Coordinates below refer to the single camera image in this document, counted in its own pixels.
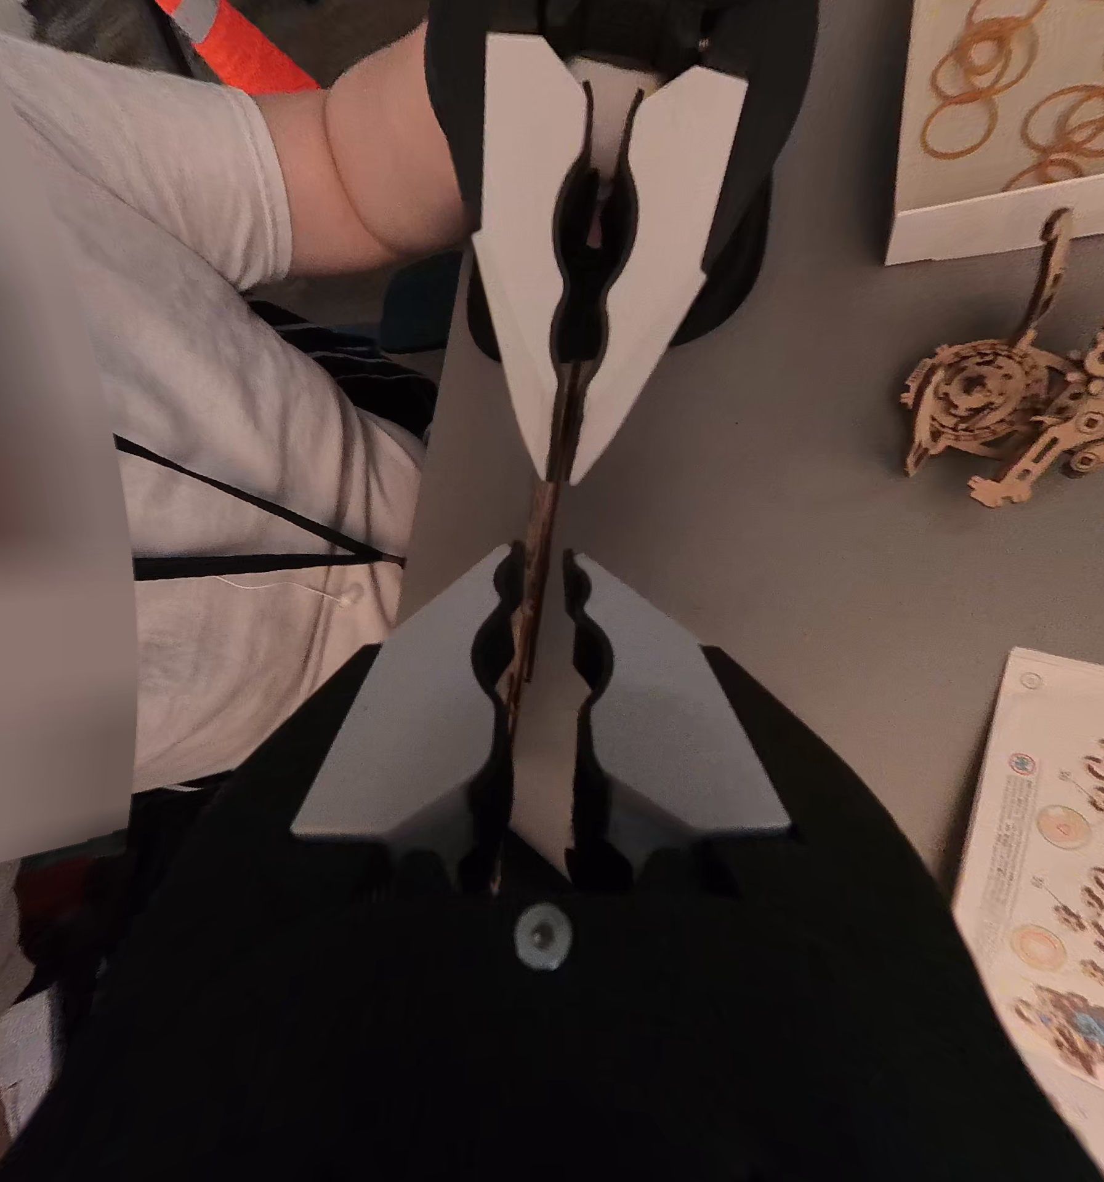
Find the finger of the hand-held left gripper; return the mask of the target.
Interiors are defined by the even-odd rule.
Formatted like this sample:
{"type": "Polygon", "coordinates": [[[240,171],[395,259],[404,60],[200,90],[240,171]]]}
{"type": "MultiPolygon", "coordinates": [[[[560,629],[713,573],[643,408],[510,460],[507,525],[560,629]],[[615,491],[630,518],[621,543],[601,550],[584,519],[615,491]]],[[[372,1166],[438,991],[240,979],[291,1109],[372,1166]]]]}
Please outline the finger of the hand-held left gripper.
{"type": "Polygon", "coordinates": [[[605,296],[605,345],[583,400],[570,484],[629,415],[706,281],[703,259],[744,79],[690,66],[631,110],[621,163],[634,225],[605,296]]]}
{"type": "Polygon", "coordinates": [[[553,474],[565,294],[560,195],[589,162],[592,99],[543,37],[484,37],[481,225],[472,235],[514,419],[532,467],[553,474]]]}

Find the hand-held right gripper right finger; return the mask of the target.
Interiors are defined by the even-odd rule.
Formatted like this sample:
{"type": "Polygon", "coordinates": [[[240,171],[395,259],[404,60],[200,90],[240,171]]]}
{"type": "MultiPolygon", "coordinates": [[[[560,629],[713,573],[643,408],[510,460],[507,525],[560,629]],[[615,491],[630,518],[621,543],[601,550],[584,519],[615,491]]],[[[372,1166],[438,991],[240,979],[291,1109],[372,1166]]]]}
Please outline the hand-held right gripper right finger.
{"type": "Polygon", "coordinates": [[[561,556],[576,713],[568,876],[623,891],[662,850],[790,831],[703,644],[594,559],[561,556]]]}

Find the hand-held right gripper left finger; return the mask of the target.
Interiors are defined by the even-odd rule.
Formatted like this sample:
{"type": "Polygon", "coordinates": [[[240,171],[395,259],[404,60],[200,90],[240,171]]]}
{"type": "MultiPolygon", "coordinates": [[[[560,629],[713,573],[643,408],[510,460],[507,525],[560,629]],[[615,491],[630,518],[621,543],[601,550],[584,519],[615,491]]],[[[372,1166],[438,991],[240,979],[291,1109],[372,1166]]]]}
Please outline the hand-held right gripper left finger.
{"type": "Polygon", "coordinates": [[[514,802],[507,707],[525,554],[498,546],[396,628],[313,777],[291,832],[437,857],[489,891],[514,802]]]}

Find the laser-cut plywood parts sheet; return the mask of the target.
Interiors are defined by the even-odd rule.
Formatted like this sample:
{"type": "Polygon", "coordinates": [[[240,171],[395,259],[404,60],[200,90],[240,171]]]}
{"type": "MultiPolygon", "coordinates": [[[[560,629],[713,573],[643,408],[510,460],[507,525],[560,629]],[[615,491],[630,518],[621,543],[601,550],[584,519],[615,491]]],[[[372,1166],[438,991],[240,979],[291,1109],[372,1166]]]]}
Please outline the laser-cut plywood parts sheet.
{"type": "Polygon", "coordinates": [[[576,360],[560,368],[546,460],[539,478],[532,486],[524,536],[521,594],[511,614],[514,655],[500,681],[506,730],[511,739],[518,730],[523,694],[533,670],[560,493],[571,472],[584,399],[596,364],[596,360],[576,360]]]}

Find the person's left forearm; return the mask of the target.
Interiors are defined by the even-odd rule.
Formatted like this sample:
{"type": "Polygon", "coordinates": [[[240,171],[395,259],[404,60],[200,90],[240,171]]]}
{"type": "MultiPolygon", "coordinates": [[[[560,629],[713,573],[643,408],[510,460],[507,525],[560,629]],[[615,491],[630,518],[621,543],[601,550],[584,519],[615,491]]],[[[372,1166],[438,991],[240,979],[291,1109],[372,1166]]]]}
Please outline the person's left forearm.
{"type": "Polygon", "coordinates": [[[426,83],[427,21],[328,88],[254,99],[291,231],[287,273],[365,273],[463,245],[470,232],[426,83]]]}

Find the assembled wooden mechanical model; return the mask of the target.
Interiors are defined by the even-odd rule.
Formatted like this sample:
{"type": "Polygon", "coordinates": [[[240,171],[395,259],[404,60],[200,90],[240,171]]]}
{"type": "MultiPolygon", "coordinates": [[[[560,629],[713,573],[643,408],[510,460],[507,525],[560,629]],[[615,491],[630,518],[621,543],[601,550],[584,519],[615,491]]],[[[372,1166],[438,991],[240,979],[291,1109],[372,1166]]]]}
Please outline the assembled wooden mechanical model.
{"type": "Polygon", "coordinates": [[[907,475],[946,450],[999,460],[996,475],[969,479],[973,500],[999,509],[1027,502],[1054,468],[1072,478],[1104,469],[1104,321],[1082,349],[1036,341],[1072,238],[1073,211],[1056,208],[1042,223],[1032,298],[1014,332],[939,346],[910,372],[900,396],[913,414],[907,475]]]}

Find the black striped cloth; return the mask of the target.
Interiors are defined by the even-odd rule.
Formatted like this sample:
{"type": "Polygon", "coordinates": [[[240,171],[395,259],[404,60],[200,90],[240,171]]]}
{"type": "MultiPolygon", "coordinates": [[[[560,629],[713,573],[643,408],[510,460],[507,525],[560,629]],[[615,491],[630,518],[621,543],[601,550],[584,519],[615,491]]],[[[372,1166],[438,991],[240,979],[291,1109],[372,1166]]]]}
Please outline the black striped cloth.
{"type": "Polygon", "coordinates": [[[267,300],[245,301],[282,340],[318,363],[355,408],[427,443],[438,399],[431,377],[394,360],[358,328],[323,326],[267,300]]]}

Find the white cardboard box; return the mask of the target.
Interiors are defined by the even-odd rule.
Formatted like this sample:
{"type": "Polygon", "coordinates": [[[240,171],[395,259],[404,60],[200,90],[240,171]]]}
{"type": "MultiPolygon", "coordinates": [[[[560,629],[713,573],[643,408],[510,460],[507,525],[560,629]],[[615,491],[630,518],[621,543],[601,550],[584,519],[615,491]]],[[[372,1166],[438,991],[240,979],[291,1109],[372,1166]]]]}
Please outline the white cardboard box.
{"type": "Polygon", "coordinates": [[[1037,244],[1040,227],[1056,208],[1073,211],[1074,236],[1104,234],[1104,174],[927,208],[900,208],[898,183],[904,93],[886,264],[982,257],[1029,248],[1037,244]]]}

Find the pile of tan rubber bands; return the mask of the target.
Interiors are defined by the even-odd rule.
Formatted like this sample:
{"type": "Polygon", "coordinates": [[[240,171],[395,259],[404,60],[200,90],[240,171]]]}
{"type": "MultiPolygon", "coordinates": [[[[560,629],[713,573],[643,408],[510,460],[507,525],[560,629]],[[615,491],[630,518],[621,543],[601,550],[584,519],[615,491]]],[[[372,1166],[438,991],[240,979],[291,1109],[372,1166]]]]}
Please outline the pile of tan rubber bands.
{"type": "Polygon", "coordinates": [[[915,2],[903,209],[1104,174],[1104,1],[915,2]]]}

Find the printed instruction booklet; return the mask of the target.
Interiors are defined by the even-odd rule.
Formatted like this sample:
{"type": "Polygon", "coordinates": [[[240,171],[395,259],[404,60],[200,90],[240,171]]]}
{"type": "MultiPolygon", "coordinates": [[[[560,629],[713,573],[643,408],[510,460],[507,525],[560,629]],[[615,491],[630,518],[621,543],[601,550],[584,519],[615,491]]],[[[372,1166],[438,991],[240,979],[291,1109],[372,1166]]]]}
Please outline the printed instruction booklet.
{"type": "Polygon", "coordinates": [[[1006,1036],[1104,1175],[1104,666],[1010,651],[953,910],[1006,1036]]]}

